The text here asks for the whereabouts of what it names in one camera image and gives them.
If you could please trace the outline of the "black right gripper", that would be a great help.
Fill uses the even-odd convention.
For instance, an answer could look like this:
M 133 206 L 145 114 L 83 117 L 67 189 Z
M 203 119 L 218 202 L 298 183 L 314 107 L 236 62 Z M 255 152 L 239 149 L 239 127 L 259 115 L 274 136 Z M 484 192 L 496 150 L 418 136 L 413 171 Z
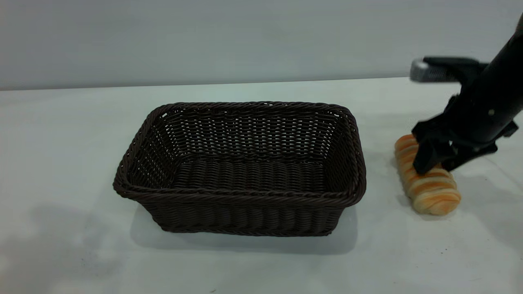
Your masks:
M 418 143 L 413 161 L 418 174 L 438 164 L 450 172 L 498 151 L 493 142 L 517 129 L 512 121 L 522 110 L 522 61 L 522 35 L 513 35 L 490 62 L 457 56 L 413 61 L 412 81 L 461 86 L 443 112 L 412 130 Z

